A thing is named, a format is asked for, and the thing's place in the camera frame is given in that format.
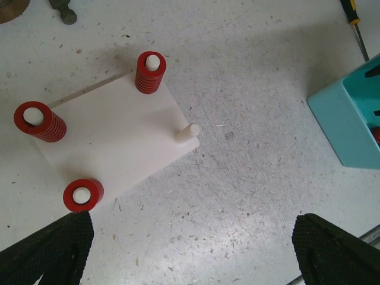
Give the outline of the claw hammer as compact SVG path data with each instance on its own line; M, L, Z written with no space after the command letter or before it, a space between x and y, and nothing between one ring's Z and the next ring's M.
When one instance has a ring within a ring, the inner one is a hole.
M76 13L69 8L70 0L49 0L51 7L60 12L61 20L66 25L72 25L77 21Z

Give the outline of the red spring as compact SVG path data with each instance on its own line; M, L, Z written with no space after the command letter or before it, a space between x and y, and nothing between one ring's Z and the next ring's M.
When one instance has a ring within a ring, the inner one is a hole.
M103 185L96 179L77 179L64 190L63 202L69 211L90 211L103 198Z
M163 55L155 51L143 52L137 60L135 86L144 94L156 92L161 84L167 64Z
M380 127L374 127L371 130L371 133L376 141L376 143L380 146Z
M20 131L47 143L61 140L67 132L64 120L37 101L19 105L14 112L14 123Z

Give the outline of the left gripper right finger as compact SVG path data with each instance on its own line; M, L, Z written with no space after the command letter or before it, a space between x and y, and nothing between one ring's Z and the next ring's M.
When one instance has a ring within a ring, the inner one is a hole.
M292 244L305 284L379 284L379 249L316 214L297 216Z

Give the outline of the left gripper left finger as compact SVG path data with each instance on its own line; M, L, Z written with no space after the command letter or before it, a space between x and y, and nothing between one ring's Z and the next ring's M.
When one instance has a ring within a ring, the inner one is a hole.
M90 213L69 213L1 251L1 284L80 284L93 238Z

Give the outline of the teal plastic tray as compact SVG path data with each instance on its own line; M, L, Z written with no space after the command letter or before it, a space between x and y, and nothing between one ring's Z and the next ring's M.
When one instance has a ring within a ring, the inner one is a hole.
M308 98L308 105L345 167L379 169L379 55Z

